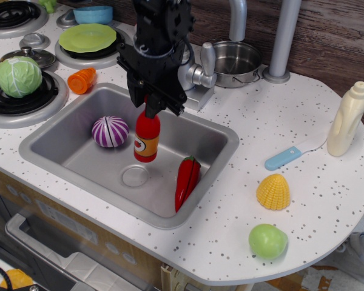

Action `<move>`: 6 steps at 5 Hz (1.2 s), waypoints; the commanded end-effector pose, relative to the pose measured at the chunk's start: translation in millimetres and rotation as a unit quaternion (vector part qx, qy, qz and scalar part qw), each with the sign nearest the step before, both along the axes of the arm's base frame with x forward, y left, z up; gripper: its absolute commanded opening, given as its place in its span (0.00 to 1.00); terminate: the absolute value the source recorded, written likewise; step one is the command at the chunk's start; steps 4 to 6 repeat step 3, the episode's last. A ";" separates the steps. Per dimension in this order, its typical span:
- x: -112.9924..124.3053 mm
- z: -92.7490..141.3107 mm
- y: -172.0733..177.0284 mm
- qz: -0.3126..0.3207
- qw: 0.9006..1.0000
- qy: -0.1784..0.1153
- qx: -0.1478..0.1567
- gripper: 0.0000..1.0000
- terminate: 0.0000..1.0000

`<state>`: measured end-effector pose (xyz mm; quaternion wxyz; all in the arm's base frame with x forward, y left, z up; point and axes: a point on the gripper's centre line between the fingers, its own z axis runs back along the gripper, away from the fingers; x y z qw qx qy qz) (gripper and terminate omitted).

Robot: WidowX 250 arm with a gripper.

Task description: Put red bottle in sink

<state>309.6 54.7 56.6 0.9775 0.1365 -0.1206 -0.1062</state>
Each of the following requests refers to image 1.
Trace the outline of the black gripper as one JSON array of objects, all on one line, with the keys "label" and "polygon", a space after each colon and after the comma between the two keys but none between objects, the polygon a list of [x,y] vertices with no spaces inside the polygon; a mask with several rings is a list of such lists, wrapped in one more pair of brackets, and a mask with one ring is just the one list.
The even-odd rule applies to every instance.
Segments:
[{"label": "black gripper", "polygon": [[177,116],[184,112],[187,96],[178,80],[184,48],[181,41],[165,55],[152,56],[124,42],[117,45],[117,63],[127,72],[130,99],[136,108],[146,103],[147,118],[166,109]]}]

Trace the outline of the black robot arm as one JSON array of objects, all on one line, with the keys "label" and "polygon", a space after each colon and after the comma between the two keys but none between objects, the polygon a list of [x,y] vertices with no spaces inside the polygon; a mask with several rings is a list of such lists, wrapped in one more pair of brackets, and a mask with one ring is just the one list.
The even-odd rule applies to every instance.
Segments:
[{"label": "black robot arm", "polygon": [[178,79],[187,36],[195,18],[189,1],[134,1],[136,33],[133,44],[117,45],[117,63],[127,72],[127,85],[135,107],[146,106],[153,119],[169,109],[183,113],[187,96]]}]

